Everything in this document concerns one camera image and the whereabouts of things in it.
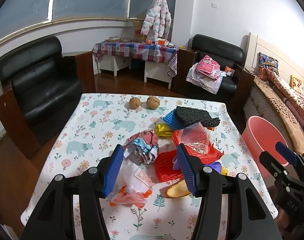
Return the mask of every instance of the crumpled paper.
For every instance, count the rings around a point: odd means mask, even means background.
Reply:
[[[137,156],[143,164],[155,162],[159,154],[158,137],[152,128],[141,133],[132,135],[124,146],[124,157],[128,158],[130,154]]]
[[[134,204],[138,208],[143,208],[147,202],[146,198],[152,194],[154,185],[155,183],[142,169],[130,160],[125,160],[115,183],[120,190],[108,196],[111,198],[110,206]]]

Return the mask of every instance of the wooden armrest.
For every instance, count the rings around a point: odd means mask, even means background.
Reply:
[[[26,158],[29,159],[41,148],[21,112],[11,82],[0,85],[0,121]]]
[[[235,95],[228,103],[232,112],[236,114],[241,112],[250,94],[251,87],[254,83],[254,78],[255,75],[249,73],[246,69],[242,69],[236,86]]]
[[[195,63],[199,50],[193,48],[180,49],[177,54],[177,75],[173,79],[172,91],[181,95],[186,94],[187,88],[190,85],[186,81],[186,76],[190,68]]]
[[[239,65],[238,63],[235,63],[234,64],[234,70],[235,70],[235,73],[233,75],[233,80],[235,82],[238,82],[240,76],[241,76],[241,73],[243,71],[243,68],[241,67],[241,65]]]
[[[4,85],[1,85],[1,84],[0,84],[0,97],[1,97],[3,94],[9,92],[10,90],[12,90],[11,82],[7,82],[7,83],[4,84]]]
[[[76,55],[75,60],[76,72],[83,93],[96,93],[92,52]]]

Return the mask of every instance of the pink bucket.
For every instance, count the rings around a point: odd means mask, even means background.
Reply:
[[[269,152],[284,167],[288,165],[288,162],[275,150],[277,142],[282,142],[287,146],[284,137],[275,126],[264,118],[251,116],[247,120],[242,138],[250,150],[263,179],[269,177],[270,173],[259,162],[259,156],[262,152]]]

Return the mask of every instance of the patterned cushion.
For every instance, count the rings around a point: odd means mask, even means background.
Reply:
[[[259,78],[261,80],[268,80],[267,70],[271,70],[278,75],[278,61],[263,53],[259,53]]]
[[[292,105],[296,108],[297,112],[304,118],[304,100],[296,93],[293,88],[281,79],[275,72],[267,70],[269,79],[275,86],[288,98]]]

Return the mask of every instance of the headboard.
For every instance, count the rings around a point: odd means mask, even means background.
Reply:
[[[259,52],[278,60],[279,76],[288,84],[290,83],[291,75],[296,76],[304,82],[304,69],[302,69],[297,63],[295,63],[292,59],[290,59],[290,57],[288,57],[274,45],[253,33],[249,33],[248,35],[245,51],[245,69],[247,69],[249,72],[258,75]]]

